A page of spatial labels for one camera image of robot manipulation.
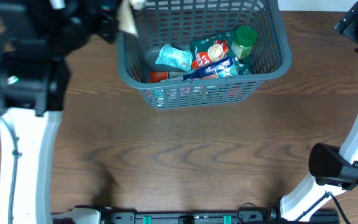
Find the colourful tissue pack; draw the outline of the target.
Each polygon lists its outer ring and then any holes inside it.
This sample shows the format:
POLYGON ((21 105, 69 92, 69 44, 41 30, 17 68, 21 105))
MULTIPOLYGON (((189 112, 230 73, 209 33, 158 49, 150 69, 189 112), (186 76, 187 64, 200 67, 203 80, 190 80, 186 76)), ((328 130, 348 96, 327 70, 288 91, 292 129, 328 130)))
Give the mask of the colourful tissue pack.
POLYGON ((225 57, 217 62, 194 69, 182 76, 183 80, 225 78, 238 75, 237 67, 232 57, 225 57))

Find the beige paper snack bag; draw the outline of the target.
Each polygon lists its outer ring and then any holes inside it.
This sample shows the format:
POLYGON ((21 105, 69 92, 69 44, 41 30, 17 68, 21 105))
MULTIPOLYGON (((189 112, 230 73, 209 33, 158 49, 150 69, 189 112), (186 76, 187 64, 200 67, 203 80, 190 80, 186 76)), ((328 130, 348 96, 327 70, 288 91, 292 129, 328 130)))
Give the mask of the beige paper snack bag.
POLYGON ((137 29, 135 27, 134 17, 132 15, 132 9, 142 10, 145 7, 147 0, 123 0, 119 6, 117 13, 117 19, 119 21, 119 30, 128 34, 138 36, 137 29))

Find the light green packet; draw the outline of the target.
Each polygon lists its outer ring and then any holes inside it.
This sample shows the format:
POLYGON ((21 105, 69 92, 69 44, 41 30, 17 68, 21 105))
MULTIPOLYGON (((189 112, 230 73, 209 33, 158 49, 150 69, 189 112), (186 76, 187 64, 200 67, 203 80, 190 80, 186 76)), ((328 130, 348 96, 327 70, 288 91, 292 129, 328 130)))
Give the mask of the light green packet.
POLYGON ((168 65, 185 72, 191 70, 193 56, 189 50, 180 50, 170 44, 165 44, 155 61, 157 65, 168 65))

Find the green lid seasoning jar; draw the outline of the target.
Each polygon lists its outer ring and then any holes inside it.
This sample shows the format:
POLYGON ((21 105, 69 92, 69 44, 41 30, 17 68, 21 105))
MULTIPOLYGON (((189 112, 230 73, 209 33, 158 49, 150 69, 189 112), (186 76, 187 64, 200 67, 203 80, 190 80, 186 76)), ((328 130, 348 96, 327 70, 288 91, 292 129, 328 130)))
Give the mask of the green lid seasoning jar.
POLYGON ((258 38, 257 31, 249 26, 238 27, 233 35, 231 50, 241 60, 250 55, 258 38))

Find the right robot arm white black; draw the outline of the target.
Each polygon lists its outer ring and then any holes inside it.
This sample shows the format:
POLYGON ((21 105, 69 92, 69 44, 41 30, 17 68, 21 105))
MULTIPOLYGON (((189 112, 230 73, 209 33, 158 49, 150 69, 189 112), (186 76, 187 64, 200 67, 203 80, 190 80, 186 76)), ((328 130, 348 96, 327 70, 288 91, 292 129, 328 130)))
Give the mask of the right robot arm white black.
MULTIPOLYGON (((358 1, 335 26, 358 46, 358 1)), ((280 199, 279 209, 271 212, 276 223, 327 223, 328 216, 320 208, 330 200, 358 186, 358 114, 341 146, 317 143, 313 146, 309 172, 300 184, 280 199)))

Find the orange snack bar packet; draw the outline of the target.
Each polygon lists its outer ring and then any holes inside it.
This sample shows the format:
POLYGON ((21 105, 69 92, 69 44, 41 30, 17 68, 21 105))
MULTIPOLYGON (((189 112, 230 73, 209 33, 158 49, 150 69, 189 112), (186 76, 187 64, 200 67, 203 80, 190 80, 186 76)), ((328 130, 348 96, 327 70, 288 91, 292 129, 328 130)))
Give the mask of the orange snack bar packet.
MULTIPOLYGON (((185 72, 150 72, 150 83, 182 81, 185 72)), ((164 89, 145 90, 146 94, 162 95, 164 89)))

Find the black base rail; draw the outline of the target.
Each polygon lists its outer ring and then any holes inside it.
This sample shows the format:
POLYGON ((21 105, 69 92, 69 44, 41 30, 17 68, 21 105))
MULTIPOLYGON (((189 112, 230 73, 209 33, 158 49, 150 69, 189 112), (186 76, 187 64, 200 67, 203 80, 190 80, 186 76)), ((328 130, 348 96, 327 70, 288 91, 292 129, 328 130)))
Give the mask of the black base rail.
POLYGON ((269 220, 255 209, 214 213, 134 213, 111 212, 104 224, 240 224, 288 223, 284 219, 269 220))

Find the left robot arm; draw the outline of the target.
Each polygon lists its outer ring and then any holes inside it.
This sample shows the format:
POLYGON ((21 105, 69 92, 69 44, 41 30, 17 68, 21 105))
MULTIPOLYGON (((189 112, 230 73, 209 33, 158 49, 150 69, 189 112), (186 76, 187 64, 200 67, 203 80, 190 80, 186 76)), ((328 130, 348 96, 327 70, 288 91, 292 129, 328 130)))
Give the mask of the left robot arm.
POLYGON ((0 223, 108 223, 104 207, 50 210, 53 150, 71 73, 92 35, 113 43, 119 1, 0 0, 0 223))

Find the green Nescafe coffee pouch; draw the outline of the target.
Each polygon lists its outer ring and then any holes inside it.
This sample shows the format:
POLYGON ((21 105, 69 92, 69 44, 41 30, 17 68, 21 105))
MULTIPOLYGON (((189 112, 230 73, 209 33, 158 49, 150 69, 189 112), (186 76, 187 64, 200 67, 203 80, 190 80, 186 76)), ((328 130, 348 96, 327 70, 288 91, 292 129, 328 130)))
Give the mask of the green Nescafe coffee pouch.
POLYGON ((217 62, 224 57, 232 57, 239 75, 250 75, 254 73, 250 55, 239 60, 231 50, 234 32, 235 30, 231 30, 193 40, 190 44, 190 52, 193 56, 191 68, 194 70, 217 62))

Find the grey plastic basket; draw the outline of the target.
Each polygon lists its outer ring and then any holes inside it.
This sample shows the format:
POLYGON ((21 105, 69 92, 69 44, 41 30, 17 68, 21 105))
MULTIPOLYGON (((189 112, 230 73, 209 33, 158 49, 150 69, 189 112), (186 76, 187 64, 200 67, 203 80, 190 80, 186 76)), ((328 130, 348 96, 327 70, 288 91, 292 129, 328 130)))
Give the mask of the grey plastic basket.
POLYGON ((283 17, 276 0, 147 1, 131 10, 136 34, 117 35, 119 75, 139 90, 155 109, 235 103, 246 99, 266 80, 285 74, 291 65, 283 17), (173 72, 157 65, 161 48, 187 50, 192 40, 250 26, 257 38, 247 64, 250 74, 209 80, 151 82, 152 72, 173 72))

